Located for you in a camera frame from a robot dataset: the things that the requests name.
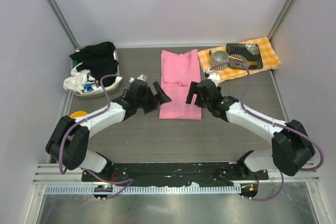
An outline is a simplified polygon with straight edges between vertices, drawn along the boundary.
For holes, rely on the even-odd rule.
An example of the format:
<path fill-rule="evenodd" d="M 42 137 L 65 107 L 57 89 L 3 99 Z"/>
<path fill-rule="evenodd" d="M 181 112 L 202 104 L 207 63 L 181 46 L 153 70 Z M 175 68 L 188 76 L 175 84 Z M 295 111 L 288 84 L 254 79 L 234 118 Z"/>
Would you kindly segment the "pink t shirt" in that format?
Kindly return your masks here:
<path fill-rule="evenodd" d="M 163 120 L 200 120 L 202 110 L 187 104 L 191 82 L 200 82 L 201 73 L 198 50 L 193 49 L 184 54 L 169 51 L 161 52 L 161 87 L 171 102 L 161 105 L 159 118 Z"/>

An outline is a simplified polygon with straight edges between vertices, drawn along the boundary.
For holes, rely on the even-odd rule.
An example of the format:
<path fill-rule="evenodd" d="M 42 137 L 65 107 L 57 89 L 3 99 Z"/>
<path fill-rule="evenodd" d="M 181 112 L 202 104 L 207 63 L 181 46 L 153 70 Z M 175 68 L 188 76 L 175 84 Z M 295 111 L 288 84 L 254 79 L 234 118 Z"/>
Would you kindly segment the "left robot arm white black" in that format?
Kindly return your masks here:
<path fill-rule="evenodd" d="M 100 131 L 135 115 L 139 109 L 147 114 L 172 101 L 158 82 L 153 85 L 156 94 L 146 81 L 134 80 L 122 96 L 108 100 L 103 108 L 76 119 L 68 115 L 61 117 L 46 145 L 46 152 L 58 161 L 60 173 L 81 168 L 102 182 L 110 179 L 112 161 L 89 151 L 88 142 Z"/>

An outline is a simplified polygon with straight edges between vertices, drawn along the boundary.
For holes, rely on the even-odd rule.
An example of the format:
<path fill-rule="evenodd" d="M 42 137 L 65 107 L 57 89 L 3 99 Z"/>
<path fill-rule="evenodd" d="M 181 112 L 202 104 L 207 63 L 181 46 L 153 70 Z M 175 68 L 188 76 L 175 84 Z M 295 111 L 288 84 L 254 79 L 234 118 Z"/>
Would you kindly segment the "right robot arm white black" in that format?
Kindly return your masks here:
<path fill-rule="evenodd" d="M 186 103 L 206 108 L 212 116 L 242 126 L 271 145 L 268 151 L 245 153 L 237 166 L 239 177 L 250 179 L 256 172 L 267 169 L 277 169 L 287 176 L 294 176 L 315 155 L 315 149 L 307 140 L 307 133 L 300 122 L 270 118 L 243 107 L 237 98 L 222 96 L 220 90 L 211 80 L 192 82 Z"/>

